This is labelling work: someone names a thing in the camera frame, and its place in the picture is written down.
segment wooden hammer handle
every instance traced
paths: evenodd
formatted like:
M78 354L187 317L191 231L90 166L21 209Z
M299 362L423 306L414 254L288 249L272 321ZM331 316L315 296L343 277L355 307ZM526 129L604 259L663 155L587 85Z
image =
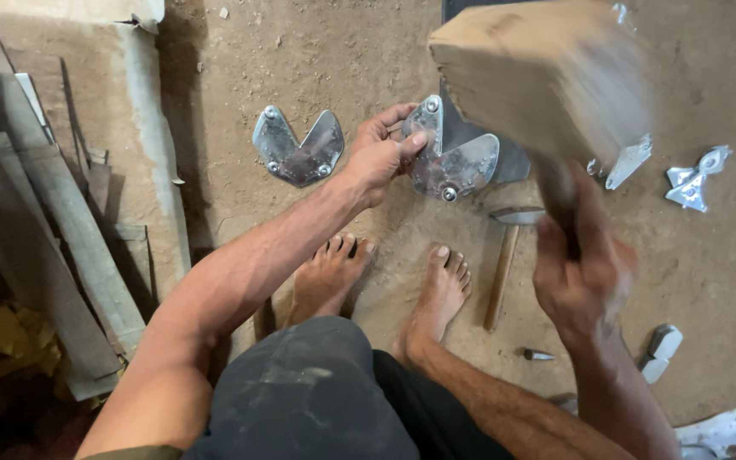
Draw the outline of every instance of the wooden hammer handle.
M496 266L496 277L493 278L490 303L487 305L487 314L484 317L484 328L488 332L496 330L496 325L499 323L499 313L505 297L507 275L510 272L510 263L513 261L513 254L516 250L518 227L519 225L508 225L505 229L505 237L501 241L499 264Z

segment foot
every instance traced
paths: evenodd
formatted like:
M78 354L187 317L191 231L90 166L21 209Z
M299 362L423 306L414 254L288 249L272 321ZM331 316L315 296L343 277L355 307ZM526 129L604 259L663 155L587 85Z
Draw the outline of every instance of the foot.
M294 297L285 327L316 316L336 316L354 283L371 262L374 245L349 233L336 235L294 272Z
M394 358L411 367L411 355L420 350L424 341L442 341L447 323L459 312L472 289L465 256L447 246L435 246L428 257L419 302L394 342Z

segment metal piece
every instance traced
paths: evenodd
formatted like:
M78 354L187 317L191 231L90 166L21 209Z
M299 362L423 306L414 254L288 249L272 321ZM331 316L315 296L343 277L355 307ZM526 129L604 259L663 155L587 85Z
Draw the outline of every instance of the metal piece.
M490 182L499 158L496 136L484 134L443 152L443 104L436 95L425 99L402 123L404 138L419 131L428 134L428 144L411 174L416 192L455 201Z
M655 383L669 366L669 360L683 341L683 334L671 324L655 328L646 354L640 360L640 373L649 384Z
M552 361L553 359L555 359L555 356L545 351L532 350L529 348L525 348L524 358L527 361Z
M439 96L431 96L428 98L428 103L425 104L425 108L428 109L428 112L430 113L436 113L436 110L439 110L439 107L442 105L442 100L439 99Z
M538 218L546 214L544 208L538 206L512 206L490 213L491 219L509 225L534 225Z
M345 140L337 118L325 110L299 144L281 111L268 106L254 127L252 144L271 175L305 187L331 174Z
M612 167L607 177L607 190L615 190L627 180L629 175L652 156L652 135L646 134L639 143L621 150L618 161Z
M456 191L450 187L442 190L442 199L445 201L456 201Z
M703 200L703 183L709 174L717 174L723 170L726 158L732 152L729 146L713 147L700 159L696 167L670 168L667 176L673 188L669 190L666 198L680 203L684 209L692 208L704 213L708 211Z
M486 131L475 124L462 120L459 111L447 93L444 80L439 86L439 95L443 106L443 150L451 150L467 141L482 136ZM499 160L493 171L491 183L511 183L525 180L530 173L530 161L524 149L517 143L501 136L499 139Z

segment dirt floor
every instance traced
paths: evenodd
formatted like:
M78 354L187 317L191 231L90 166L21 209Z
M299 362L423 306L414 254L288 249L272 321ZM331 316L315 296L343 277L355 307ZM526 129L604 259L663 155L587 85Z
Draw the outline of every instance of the dirt floor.
M736 2L627 5L651 48L657 123L653 158L606 198L616 227L642 259L621 326L635 356L661 323L684 333L653 386L672 422L683 424L736 407ZM219 17L223 6L227 20ZM266 172L251 145L259 112L279 106L302 137L331 109L349 142L366 117L437 91L425 43L440 11L438 0L167 2L158 39L164 111L187 181L182 191L196 257L316 188L298 190ZM710 211L681 210L664 200L664 171L695 164L716 144L730 144L734 154L708 180ZM415 194L401 178L384 204L347 226L379 244L353 315L374 347L389 348L419 294L428 245L444 242L465 253L474 274L474 294L450 326L447 347L538 394L575 391L569 359L533 295L532 229L518 241L506 316L492 335L481 326L503 234L486 210L526 185L488 187L448 204ZM290 290L289 281L276 296L278 315L285 315ZM250 326L236 333L235 353L252 340ZM525 361L516 355L524 346L558 360Z

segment metal bracket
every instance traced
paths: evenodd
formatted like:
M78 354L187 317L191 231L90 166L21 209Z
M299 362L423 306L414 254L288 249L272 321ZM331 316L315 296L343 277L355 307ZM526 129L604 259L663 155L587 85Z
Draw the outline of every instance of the metal bracket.
M425 99L402 122L402 136L415 132L428 134L428 145L422 149L411 174L416 192L455 201L490 182L499 160L499 139L484 134L442 152L443 104L439 96Z
M295 187L305 187L334 170L345 140L337 117L330 110L320 114L302 144L275 106L268 106L254 126L252 144L272 176Z
M639 166L652 156L652 135L646 134L640 139L640 142L634 146L628 146L621 149L618 153L618 161L612 167L612 171L607 176L607 190L615 190L623 181L627 180L629 175L639 168Z
M680 203L684 209L692 208L704 213L708 211L703 200L703 184L709 174L717 174L723 170L726 158L732 152L729 146L712 147L696 167L670 168L667 176L673 188L667 193L667 199Z

